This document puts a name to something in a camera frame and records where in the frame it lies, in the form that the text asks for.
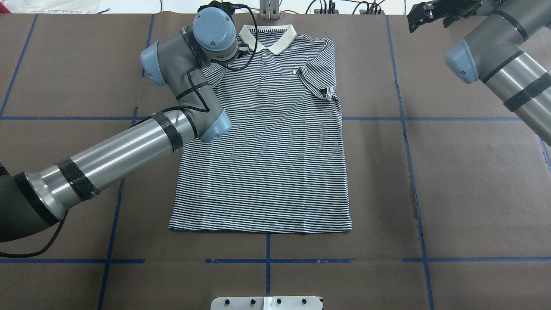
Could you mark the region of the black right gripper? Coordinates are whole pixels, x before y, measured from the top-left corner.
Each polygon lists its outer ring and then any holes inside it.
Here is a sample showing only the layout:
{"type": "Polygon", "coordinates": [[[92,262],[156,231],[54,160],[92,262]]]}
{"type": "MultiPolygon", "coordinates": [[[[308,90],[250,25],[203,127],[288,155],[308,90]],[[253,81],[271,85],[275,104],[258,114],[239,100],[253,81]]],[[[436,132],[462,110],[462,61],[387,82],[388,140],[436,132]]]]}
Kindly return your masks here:
{"type": "Polygon", "coordinates": [[[460,19],[473,16],[482,6],[480,0],[430,0],[412,6],[407,14],[408,30],[415,32],[420,26],[443,19],[443,27],[448,28],[460,19]]]}

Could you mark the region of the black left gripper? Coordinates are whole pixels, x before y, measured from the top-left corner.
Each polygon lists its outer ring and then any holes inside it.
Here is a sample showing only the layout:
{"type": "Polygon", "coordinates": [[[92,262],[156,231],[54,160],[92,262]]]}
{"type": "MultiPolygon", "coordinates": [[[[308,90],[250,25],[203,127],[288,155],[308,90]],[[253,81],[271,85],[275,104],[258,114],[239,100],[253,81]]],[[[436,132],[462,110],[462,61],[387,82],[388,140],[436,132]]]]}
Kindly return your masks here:
{"type": "Polygon", "coordinates": [[[210,3],[206,5],[202,5],[198,8],[197,19],[200,18],[201,11],[208,8],[215,8],[223,11],[232,22],[234,21],[232,16],[236,13],[236,10],[244,9],[246,10],[246,12],[252,13],[252,8],[250,8],[248,5],[245,5],[245,4],[222,2],[222,1],[211,1],[210,3]]]}

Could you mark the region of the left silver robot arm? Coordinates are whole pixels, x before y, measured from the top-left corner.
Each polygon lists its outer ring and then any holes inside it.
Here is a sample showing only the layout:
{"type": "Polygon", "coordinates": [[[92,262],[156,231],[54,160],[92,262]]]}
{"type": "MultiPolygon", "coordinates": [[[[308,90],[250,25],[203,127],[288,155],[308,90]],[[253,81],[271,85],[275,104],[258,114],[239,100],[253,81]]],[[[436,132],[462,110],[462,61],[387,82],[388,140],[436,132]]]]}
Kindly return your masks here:
{"type": "Polygon", "coordinates": [[[80,150],[43,167],[9,171],[1,163],[1,242],[34,236],[67,220],[69,210],[187,143],[210,143],[232,128],[203,69],[249,54],[238,42],[233,15],[248,6],[213,0],[192,22],[140,54],[147,77],[175,102],[111,136],[81,138],[80,150]]]}

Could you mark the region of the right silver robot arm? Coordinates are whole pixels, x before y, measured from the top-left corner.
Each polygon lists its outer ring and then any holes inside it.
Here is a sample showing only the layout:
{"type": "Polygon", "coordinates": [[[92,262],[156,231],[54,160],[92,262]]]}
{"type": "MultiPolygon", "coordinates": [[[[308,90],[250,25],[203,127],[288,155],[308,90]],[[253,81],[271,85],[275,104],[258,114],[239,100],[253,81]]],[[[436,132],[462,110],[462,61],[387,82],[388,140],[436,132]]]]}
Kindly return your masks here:
{"type": "Polygon", "coordinates": [[[540,29],[550,28],[548,0],[425,0],[407,14],[408,29],[442,19],[449,27],[482,14],[486,19],[446,55],[463,82],[481,81],[546,144],[551,141],[550,72],[521,49],[540,29]]]}

